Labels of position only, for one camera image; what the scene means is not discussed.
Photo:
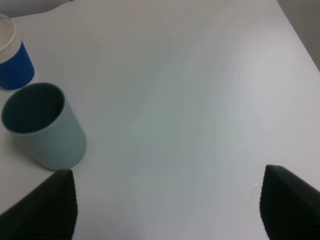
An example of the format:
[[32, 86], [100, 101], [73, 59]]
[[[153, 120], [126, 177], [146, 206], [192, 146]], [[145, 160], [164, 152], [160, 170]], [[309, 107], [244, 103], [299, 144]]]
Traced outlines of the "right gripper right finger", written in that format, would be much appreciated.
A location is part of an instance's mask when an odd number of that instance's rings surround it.
[[320, 192], [280, 165], [266, 165], [259, 212], [270, 240], [318, 240]]

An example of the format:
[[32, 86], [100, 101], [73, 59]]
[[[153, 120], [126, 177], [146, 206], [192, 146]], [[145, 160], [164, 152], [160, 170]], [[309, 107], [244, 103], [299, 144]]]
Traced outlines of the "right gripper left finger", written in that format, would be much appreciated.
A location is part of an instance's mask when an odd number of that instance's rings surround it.
[[77, 217], [73, 171], [58, 170], [0, 215], [0, 238], [71, 240]]

